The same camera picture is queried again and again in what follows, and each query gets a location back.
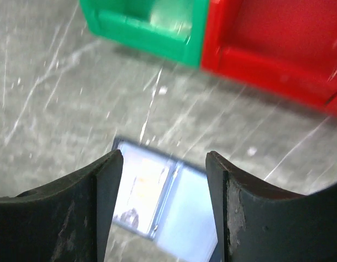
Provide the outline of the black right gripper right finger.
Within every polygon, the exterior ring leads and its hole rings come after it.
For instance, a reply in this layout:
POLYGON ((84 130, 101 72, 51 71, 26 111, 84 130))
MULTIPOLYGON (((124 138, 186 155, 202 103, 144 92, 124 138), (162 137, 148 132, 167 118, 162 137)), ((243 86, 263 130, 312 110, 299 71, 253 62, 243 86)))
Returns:
POLYGON ((337 183, 301 195, 215 151, 205 165, 222 261, 337 261, 337 183))

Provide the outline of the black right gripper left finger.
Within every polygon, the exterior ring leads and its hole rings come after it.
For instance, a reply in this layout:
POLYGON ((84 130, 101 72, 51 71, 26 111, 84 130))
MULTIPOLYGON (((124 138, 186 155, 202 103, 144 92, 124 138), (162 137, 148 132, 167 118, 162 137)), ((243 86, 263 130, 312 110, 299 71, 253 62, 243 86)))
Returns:
POLYGON ((114 150, 15 197, 0 198, 0 261, 103 261, 123 168, 114 150))

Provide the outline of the blue leather card holder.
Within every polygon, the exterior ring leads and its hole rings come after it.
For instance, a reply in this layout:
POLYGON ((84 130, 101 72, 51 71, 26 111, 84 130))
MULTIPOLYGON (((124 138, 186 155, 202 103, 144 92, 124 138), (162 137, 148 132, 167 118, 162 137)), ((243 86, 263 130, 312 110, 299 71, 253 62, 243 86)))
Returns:
POLYGON ((123 163, 126 156, 131 156, 172 164, 147 235, 114 220, 114 217, 113 222, 182 261, 220 261, 205 169, 122 136, 114 139, 112 148, 121 151, 123 163))

